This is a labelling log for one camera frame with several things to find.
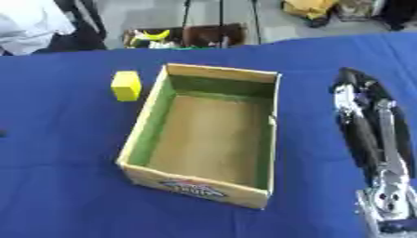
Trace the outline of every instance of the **yellow cube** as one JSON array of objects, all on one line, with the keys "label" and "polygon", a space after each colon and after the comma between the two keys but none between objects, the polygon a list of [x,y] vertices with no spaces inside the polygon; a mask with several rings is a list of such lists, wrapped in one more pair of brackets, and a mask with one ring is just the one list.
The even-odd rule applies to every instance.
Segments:
[{"label": "yellow cube", "polygon": [[137,100],[141,93],[141,79],[134,71],[119,71],[112,82],[112,90],[119,101]]}]

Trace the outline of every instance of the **floor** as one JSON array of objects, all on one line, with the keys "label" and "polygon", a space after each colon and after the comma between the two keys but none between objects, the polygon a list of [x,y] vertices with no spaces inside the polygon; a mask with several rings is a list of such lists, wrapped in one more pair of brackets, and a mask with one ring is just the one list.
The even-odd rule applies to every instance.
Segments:
[{"label": "floor", "polygon": [[[340,22],[333,17],[330,24],[311,29],[303,20],[279,9],[280,0],[259,0],[258,10],[265,43],[284,39],[329,35],[380,33],[386,29],[378,22]],[[109,30],[109,48],[122,47],[121,34],[126,29],[140,27],[175,27],[182,25],[184,0],[99,0],[99,10]],[[192,0],[189,25],[217,24],[219,0]],[[254,14],[251,0],[225,0],[224,20],[248,26],[247,44],[256,44]]]}]

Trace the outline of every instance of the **blue table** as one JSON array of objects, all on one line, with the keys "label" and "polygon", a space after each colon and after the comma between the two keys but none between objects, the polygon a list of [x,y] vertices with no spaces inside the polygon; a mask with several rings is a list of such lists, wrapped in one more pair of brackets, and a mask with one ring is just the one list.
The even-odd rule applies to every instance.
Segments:
[{"label": "blue table", "polygon": [[[396,33],[0,58],[0,237],[363,237],[354,202],[365,183],[328,88],[343,66],[378,77],[417,141],[416,55],[417,35]],[[116,167],[143,101],[117,102],[112,75],[139,71],[146,94],[166,62],[284,74],[276,191],[265,210],[133,186]]]}]

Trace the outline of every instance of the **open box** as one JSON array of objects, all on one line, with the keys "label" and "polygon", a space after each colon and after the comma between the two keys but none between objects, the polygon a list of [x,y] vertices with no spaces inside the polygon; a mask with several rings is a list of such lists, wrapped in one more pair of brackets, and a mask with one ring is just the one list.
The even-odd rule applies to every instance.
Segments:
[{"label": "open box", "polygon": [[265,207],[278,85],[274,72],[167,64],[117,163],[135,184]]}]

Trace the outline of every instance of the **robotic arm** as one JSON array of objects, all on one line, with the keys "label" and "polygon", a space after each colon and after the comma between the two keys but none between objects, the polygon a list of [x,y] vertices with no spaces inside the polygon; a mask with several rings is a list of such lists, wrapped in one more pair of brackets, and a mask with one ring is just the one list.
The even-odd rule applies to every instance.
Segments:
[{"label": "robotic arm", "polygon": [[340,70],[330,89],[336,120],[367,188],[356,192],[370,237],[417,237],[417,193],[410,133],[402,111],[372,77]]}]

